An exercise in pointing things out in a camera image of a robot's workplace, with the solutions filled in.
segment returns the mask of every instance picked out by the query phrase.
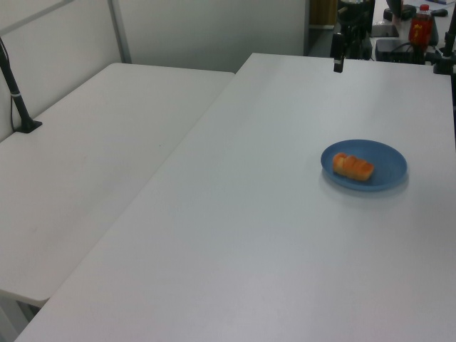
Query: food on plate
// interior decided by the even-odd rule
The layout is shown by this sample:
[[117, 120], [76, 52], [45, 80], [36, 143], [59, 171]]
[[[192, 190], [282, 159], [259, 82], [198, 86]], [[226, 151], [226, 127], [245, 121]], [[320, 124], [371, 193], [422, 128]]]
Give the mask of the food on plate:
[[333, 158], [334, 172], [352, 180], [365, 182], [372, 175], [373, 169], [374, 166], [372, 164], [354, 155], [340, 152]]

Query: desk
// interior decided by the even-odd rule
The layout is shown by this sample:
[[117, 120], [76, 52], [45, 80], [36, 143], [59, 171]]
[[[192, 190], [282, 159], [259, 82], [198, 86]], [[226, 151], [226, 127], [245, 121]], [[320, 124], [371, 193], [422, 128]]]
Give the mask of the desk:
[[[429, 66], [254, 54], [17, 342], [454, 341], [450, 94]], [[328, 181], [351, 138], [408, 181]]]
[[41, 306], [232, 79], [113, 64], [0, 144], [0, 294]]

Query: blue plate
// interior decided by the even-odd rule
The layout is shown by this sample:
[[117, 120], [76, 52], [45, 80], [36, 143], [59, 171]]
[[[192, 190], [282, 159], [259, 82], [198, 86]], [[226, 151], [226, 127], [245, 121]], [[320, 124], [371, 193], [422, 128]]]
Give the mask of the blue plate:
[[[365, 182], [351, 180], [333, 171], [333, 157], [339, 152], [355, 155], [374, 165], [374, 171]], [[372, 140], [345, 140], [326, 148], [321, 155], [321, 166], [337, 184], [359, 191], [381, 191], [395, 187], [407, 176], [405, 158], [391, 146]]]

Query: plate rim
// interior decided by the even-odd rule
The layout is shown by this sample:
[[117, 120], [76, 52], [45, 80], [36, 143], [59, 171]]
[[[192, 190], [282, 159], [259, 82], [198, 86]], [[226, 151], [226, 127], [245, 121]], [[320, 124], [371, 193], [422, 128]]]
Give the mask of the plate rim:
[[[339, 144], [342, 144], [342, 143], [353, 143], [353, 142], [356, 142], [356, 143], [369, 143], [369, 144], [375, 144], [375, 145], [382, 145], [383, 147], [386, 147], [390, 150], [392, 150], [394, 153], [396, 153], [401, 159], [402, 161], [404, 162], [404, 166], [405, 166], [405, 170], [404, 170], [404, 173], [394, 182], [389, 182], [389, 183], [386, 183], [384, 185], [366, 185], [366, 184], [363, 184], [363, 183], [360, 183], [360, 184], [353, 184], [353, 183], [350, 183], [350, 182], [344, 182], [342, 178], [339, 178], [339, 177], [336, 177], [333, 173], [329, 172], [325, 167], [324, 167], [324, 164], [323, 164], [323, 157], [325, 157], [325, 155], [328, 154], [327, 151], [329, 151], [332, 147], [334, 147], [335, 145], [339, 145]], [[394, 147], [391, 147], [383, 142], [379, 142], [379, 141], [375, 141], [375, 140], [368, 140], [368, 139], [347, 139], [347, 140], [341, 140], [341, 141], [338, 141], [338, 142], [335, 142], [334, 144], [331, 144], [329, 145], [327, 148], [325, 148], [325, 150], [321, 153], [321, 157], [320, 157], [320, 163], [321, 163], [321, 168], [323, 169], [323, 171], [326, 173], [326, 175], [328, 176], [329, 179], [331, 179], [331, 181], [333, 181], [334, 183], [342, 186], [342, 187], [345, 187], [347, 189], [352, 189], [352, 190], [358, 190], [358, 191], [364, 191], [364, 192], [375, 192], [375, 191], [383, 191], [383, 190], [388, 190], [388, 189], [392, 189], [394, 187], [397, 187], [399, 184], [401, 184], [407, 177], [407, 174], [408, 174], [408, 163], [407, 163], [407, 160], [405, 159], [405, 157], [403, 156], [402, 153], [400, 153], [397, 149], [395, 149]]]

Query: gray wall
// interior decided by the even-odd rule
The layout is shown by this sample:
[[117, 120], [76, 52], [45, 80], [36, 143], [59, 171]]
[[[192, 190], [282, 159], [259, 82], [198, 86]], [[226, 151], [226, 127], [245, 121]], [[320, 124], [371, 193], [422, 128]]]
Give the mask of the gray wall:
[[138, 64], [237, 72], [253, 53], [302, 56], [309, 0], [113, 0]]
[[[108, 0], [74, 0], [2, 39], [32, 118], [120, 61]], [[0, 76], [0, 141], [10, 134], [9, 89]]]

